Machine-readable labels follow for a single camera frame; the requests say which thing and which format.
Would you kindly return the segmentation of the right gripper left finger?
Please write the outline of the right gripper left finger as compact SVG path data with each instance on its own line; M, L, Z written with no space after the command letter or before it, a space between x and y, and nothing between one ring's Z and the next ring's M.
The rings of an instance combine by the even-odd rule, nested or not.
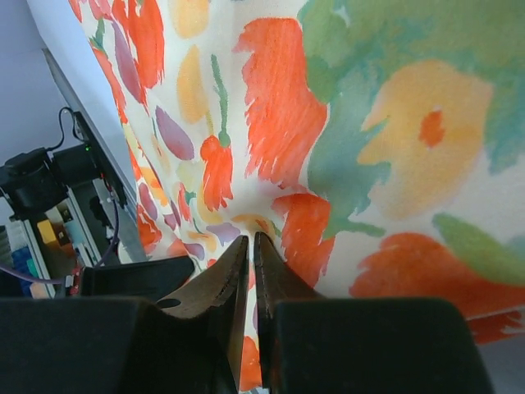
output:
M237 237L158 302L2 300L2 392L238 392L248 248L248 237Z

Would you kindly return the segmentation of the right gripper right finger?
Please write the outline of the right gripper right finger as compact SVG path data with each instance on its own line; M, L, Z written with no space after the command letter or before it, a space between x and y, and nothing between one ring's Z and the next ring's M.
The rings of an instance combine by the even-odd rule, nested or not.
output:
M254 237L259 357L271 393L491 393L459 310L436 298L329 299Z

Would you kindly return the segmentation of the orange floral print skirt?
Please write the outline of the orange floral print skirt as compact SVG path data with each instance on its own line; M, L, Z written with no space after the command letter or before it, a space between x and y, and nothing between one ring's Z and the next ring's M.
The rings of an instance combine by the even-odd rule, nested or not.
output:
M330 295L524 331L521 1L74 1L145 253L266 231Z

